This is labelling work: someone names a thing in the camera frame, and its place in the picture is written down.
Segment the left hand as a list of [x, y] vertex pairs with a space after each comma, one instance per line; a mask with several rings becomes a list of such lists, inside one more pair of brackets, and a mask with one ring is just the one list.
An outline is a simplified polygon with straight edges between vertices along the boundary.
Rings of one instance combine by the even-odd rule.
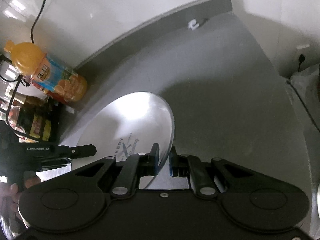
[[41, 183], [41, 178], [35, 173], [27, 175], [23, 189], [17, 183], [1, 182], [1, 231], [19, 233], [25, 227], [23, 218], [19, 212], [18, 203], [22, 192]]

